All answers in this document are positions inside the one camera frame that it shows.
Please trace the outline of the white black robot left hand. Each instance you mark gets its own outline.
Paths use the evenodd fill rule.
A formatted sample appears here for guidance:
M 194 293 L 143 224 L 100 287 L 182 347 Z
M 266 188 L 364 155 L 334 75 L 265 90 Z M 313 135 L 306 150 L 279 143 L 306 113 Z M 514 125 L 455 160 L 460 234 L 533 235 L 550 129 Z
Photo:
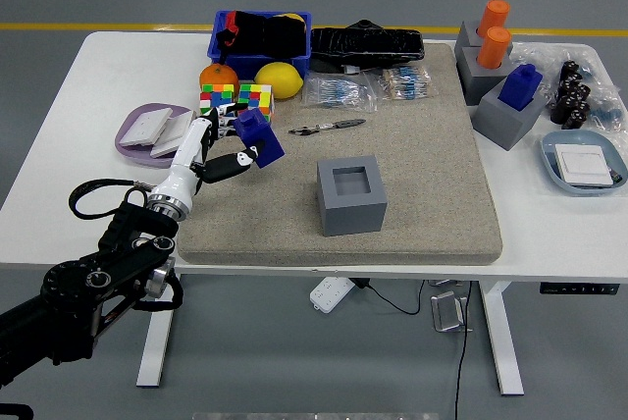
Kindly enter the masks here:
M 213 143 L 227 132 L 225 115 L 235 108 L 234 103 L 211 108 L 192 121 L 175 154 L 168 177 L 148 196 L 149 208 L 161 213 L 166 213 L 167 208 L 171 213 L 188 213 L 192 208 L 192 197 L 203 183 L 213 184 L 233 178 L 258 160 L 266 146 L 264 139 L 256 140 L 238 153 L 206 160 Z

